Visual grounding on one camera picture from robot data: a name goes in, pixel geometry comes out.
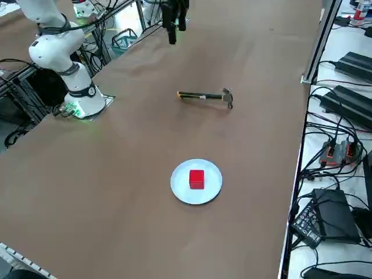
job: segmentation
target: paper plate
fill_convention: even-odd
[[[190,170],[204,170],[204,189],[190,189]],[[202,205],[214,199],[222,187],[222,174],[210,161],[191,159],[178,165],[170,177],[170,188],[181,201],[190,205]]]

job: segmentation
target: red block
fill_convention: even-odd
[[[204,171],[190,170],[190,189],[204,189]]]

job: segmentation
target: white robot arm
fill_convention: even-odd
[[[85,66],[70,59],[70,55],[84,41],[83,30],[69,30],[77,25],[68,22],[58,11],[54,0],[17,0],[17,3],[28,19],[39,24],[42,32],[28,49],[31,59],[39,67],[57,72],[69,90],[63,107],[69,108],[80,119],[100,112],[105,107],[104,97]],[[54,34],[47,27],[66,31]]]

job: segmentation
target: hammer handle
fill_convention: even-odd
[[[222,101],[222,95],[219,94],[203,94],[203,93],[190,93],[190,92],[181,92],[177,93],[180,98],[194,98],[194,99],[207,99],[207,100],[220,100]]]

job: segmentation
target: wire basket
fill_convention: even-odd
[[[137,38],[138,36],[131,28],[127,28],[113,36],[111,47],[115,55],[120,56],[125,53]]]

